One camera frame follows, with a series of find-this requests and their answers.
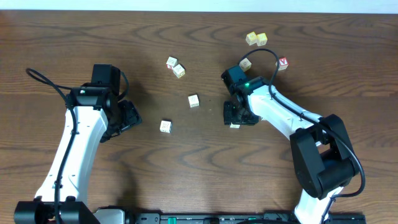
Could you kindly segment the white block with drawing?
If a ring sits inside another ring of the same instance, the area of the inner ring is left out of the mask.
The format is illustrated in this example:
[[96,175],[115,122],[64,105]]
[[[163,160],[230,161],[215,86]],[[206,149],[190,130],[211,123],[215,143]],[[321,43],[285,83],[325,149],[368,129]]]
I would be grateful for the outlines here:
[[233,123],[231,123],[229,127],[230,127],[230,128],[234,128],[234,129],[239,129],[239,128],[240,128],[240,124],[233,124]]

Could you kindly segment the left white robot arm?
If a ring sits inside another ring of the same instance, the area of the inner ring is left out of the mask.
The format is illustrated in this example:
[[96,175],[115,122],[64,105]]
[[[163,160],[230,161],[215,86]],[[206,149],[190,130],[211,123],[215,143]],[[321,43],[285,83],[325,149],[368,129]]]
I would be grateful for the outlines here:
[[132,102],[110,87],[81,86],[67,95],[65,128],[49,173],[32,201],[18,202],[16,223],[134,223],[125,209],[86,205],[99,144],[142,119]]

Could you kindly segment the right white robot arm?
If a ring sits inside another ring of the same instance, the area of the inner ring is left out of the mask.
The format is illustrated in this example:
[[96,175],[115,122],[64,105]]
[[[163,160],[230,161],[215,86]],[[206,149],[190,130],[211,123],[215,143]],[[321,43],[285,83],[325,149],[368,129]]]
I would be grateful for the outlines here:
[[298,223],[328,223],[338,198],[359,195],[366,183],[344,122],[335,114],[322,117],[281,95],[262,77],[223,77],[232,99],[224,103],[226,124],[268,121],[289,141],[295,175],[302,186],[294,209]]

